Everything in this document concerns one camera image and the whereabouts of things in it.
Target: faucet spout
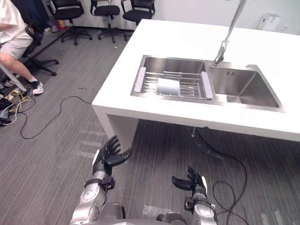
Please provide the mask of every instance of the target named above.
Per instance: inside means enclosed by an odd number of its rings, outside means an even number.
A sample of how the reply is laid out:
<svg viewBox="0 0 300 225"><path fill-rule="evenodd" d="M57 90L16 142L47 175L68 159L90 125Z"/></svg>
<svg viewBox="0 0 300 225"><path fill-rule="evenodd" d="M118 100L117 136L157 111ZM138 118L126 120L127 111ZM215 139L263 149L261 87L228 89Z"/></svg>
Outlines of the faucet spout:
<svg viewBox="0 0 300 225"><path fill-rule="evenodd" d="M226 35L226 38L225 38L224 41L222 41L222 44L221 44L220 49L219 49L219 51L217 53L217 56L216 56L214 62L212 63L212 65L215 66L215 67L217 67L219 65L219 63L224 60L224 52L225 52L226 47L227 47L227 45L229 43L228 39L229 39L229 37L231 35L231 32L232 32L232 30L233 30L233 28L235 26L235 23L238 20L238 18L240 16L240 14L241 14L241 12L242 12L245 4L246 4L246 0L240 0L239 6L238 6L238 8L237 8L237 10L235 12L235 15L234 15L232 21L231 21L231 24L230 24L228 33Z"/></svg>

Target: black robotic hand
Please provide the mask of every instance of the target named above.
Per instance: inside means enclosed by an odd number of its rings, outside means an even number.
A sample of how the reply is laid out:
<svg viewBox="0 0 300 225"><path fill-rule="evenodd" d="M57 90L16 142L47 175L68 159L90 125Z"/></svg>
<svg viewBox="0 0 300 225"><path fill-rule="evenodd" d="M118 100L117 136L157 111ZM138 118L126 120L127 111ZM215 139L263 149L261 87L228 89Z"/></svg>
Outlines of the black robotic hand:
<svg viewBox="0 0 300 225"><path fill-rule="evenodd" d="M108 175L112 174L113 166L124 163L131 155L131 150L119 154L120 142L117 136L113 136L99 151L93 164L93 174L99 170L105 170Z"/></svg>
<svg viewBox="0 0 300 225"><path fill-rule="evenodd" d="M186 191L195 191L196 188L198 191L206 195L206 188L202 181L202 177L196 173L190 165L187 167L187 172L188 180L182 180L172 176L172 183L175 187Z"/></svg>

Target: white wall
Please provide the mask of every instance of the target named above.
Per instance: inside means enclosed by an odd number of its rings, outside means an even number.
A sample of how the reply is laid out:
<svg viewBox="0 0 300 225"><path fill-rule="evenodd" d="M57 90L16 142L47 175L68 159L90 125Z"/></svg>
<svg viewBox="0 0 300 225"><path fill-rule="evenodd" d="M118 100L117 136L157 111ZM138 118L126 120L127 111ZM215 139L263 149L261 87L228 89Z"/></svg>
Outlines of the white wall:
<svg viewBox="0 0 300 225"><path fill-rule="evenodd" d="M120 0L112 0L121 9ZM126 1L130 9L130 0ZM204 23L229 26L239 0L156 0L153 19L188 23ZM102 17L90 14L90 0L82 0L85 13L74 20L76 26L106 27ZM236 26L255 29L264 13L281 16L275 31L300 34L300 0L247 0ZM113 26L134 30L134 22L126 21L121 14L112 21Z"/></svg>

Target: stainless steel sink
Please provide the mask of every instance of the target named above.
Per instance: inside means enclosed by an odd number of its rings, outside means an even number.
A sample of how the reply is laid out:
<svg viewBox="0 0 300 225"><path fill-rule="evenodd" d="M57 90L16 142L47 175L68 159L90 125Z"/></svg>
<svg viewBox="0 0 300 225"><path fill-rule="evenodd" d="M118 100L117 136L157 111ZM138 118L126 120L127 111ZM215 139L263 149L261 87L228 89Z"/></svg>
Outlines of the stainless steel sink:
<svg viewBox="0 0 300 225"><path fill-rule="evenodd" d="M157 93L158 78L180 82L180 95ZM284 112L275 92L256 65L144 55L132 96Z"/></svg>

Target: kitchen island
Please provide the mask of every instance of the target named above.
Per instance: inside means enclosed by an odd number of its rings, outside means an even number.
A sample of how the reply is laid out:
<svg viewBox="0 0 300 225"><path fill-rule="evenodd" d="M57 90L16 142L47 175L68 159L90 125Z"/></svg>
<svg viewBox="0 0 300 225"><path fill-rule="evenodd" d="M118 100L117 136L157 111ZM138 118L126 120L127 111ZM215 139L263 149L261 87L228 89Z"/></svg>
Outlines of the kitchen island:
<svg viewBox="0 0 300 225"><path fill-rule="evenodd" d="M92 105L110 137L131 145L139 119L300 141L300 36L235 28L226 62L254 64L285 112L131 96L143 55L214 60L227 27L142 20Z"/></svg>

